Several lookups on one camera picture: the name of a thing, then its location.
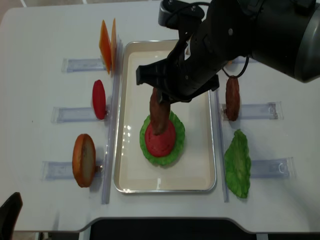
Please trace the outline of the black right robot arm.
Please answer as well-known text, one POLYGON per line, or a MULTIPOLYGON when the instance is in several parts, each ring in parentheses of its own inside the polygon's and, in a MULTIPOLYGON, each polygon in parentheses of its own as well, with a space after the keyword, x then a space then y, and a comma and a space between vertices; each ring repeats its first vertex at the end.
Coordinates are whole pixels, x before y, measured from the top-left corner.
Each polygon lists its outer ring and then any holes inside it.
POLYGON ((320 5, 314 0, 163 0, 158 23, 178 30, 167 58, 141 65, 136 83, 158 99, 189 102, 219 87, 218 72, 237 57, 254 59, 300 82, 320 76, 320 5))

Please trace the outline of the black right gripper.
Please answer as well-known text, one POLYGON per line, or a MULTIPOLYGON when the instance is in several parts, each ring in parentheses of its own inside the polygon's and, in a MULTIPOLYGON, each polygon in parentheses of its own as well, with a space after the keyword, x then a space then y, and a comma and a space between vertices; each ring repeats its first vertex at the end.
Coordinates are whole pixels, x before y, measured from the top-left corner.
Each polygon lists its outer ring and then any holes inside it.
POLYGON ((136 84, 166 86, 157 90, 162 103, 189 103, 219 88, 219 72, 228 61, 252 52, 254 14, 248 0, 213 0, 201 6, 204 18, 199 25, 179 29, 179 40, 163 60, 139 65, 136 84))

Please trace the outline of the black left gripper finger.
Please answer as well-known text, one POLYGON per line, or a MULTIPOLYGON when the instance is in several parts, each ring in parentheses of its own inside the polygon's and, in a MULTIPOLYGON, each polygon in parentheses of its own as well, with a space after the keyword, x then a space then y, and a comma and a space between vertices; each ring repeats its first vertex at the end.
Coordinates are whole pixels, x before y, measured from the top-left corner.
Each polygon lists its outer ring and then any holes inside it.
POLYGON ((0 239, 11 240, 23 206, 21 194, 13 193, 0 207, 0 239))

